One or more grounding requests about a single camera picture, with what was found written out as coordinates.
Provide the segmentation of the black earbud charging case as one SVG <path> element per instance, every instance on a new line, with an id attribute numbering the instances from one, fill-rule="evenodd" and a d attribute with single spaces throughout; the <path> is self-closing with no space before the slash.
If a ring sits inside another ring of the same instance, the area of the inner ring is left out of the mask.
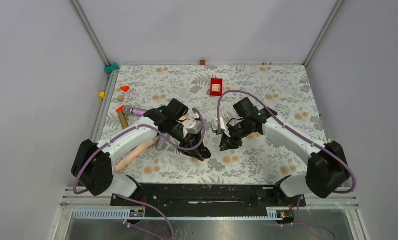
<path id="1" fill-rule="evenodd" d="M 201 155 L 202 155 L 203 159 L 210 159 L 212 157 L 211 152 L 206 147 L 203 147 L 201 149 Z"/>

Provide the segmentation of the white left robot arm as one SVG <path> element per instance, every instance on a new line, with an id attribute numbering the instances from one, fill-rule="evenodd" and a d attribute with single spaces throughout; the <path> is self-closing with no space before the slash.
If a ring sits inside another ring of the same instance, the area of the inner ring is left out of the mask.
<path id="1" fill-rule="evenodd" d="M 113 165 L 125 154 L 146 141 L 158 136 L 177 148 L 180 153 L 199 161 L 212 155 L 204 145 L 206 127 L 198 109 L 193 108 L 194 117 L 181 122 L 189 108 L 177 99 L 168 105 L 147 110 L 133 126 L 115 136 L 99 142 L 90 139 L 83 141 L 76 154 L 71 174 L 75 177 L 73 192 L 81 195 L 77 186 L 85 187 L 85 192 L 93 196 L 103 193 L 121 195 L 131 206 L 142 200 L 140 185 L 130 176 L 116 174 Z"/>

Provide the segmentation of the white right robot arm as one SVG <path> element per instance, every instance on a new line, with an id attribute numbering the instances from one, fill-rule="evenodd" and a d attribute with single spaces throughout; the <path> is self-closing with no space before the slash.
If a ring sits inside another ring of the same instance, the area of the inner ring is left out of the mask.
<path id="1" fill-rule="evenodd" d="M 233 107 L 240 122 L 226 124 L 221 117 L 211 122 L 213 132 L 221 135 L 220 151 L 239 149 L 243 138 L 260 133 L 283 145 L 307 165 L 306 174 L 288 176 L 276 183 L 279 189 L 274 191 L 273 198 L 278 205 L 286 206 L 294 197 L 310 193 L 325 199 L 352 176 L 339 143 L 305 136 L 297 129 L 283 125 L 275 111 L 258 109 L 247 97 Z"/>

